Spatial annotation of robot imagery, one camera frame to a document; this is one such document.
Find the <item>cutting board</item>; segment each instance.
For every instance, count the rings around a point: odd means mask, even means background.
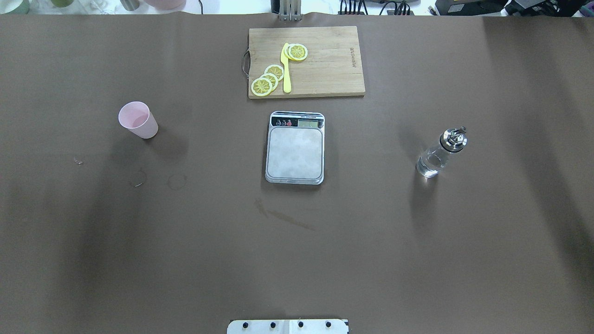
[[[285,43],[307,47],[304,61],[289,61],[292,91],[283,92],[283,83],[268,96],[255,96],[252,81],[271,64],[279,64]],[[365,95],[361,50],[357,27],[275,28],[249,30],[250,99]]]

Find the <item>plastic cup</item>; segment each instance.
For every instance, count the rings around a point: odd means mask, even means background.
[[[119,111],[118,120],[123,127],[143,139],[152,138],[159,130],[149,107],[140,101],[123,106]]]

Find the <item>stain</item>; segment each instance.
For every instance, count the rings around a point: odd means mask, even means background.
[[[285,222],[289,223],[289,224],[293,224],[299,227],[303,227],[305,229],[309,229],[310,231],[315,231],[315,229],[305,223],[302,222],[298,222],[297,220],[295,220],[293,217],[291,216],[287,216],[284,213],[278,212],[278,211],[272,211],[272,210],[267,210],[267,212],[271,215],[273,215],[274,217],[280,219],[280,220],[284,220]]]
[[[167,179],[167,186],[171,190],[180,190],[185,187],[188,177],[184,174],[173,174]]]
[[[138,169],[138,172],[134,173],[130,176],[130,180],[128,184],[131,187],[137,188],[143,185],[147,181],[147,174],[143,171],[142,168]]]
[[[256,201],[254,202],[254,205],[256,206],[256,209],[258,209],[258,211],[260,211],[260,213],[262,215],[264,215],[266,218],[268,218],[268,214],[266,213],[266,209],[264,208],[264,204],[262,204],[262,199],[261,198],[257,198]]]

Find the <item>knife blade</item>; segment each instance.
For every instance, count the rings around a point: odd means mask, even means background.
[[[280,62],[283,64],[285,68],[285,76],[283,77],[283,92],[290,93],[291,92],[291,76],[289,73],[289,58],[285,55],[285,50],[289,46],[288,43],[283,45],[283,48],[280,50]]]

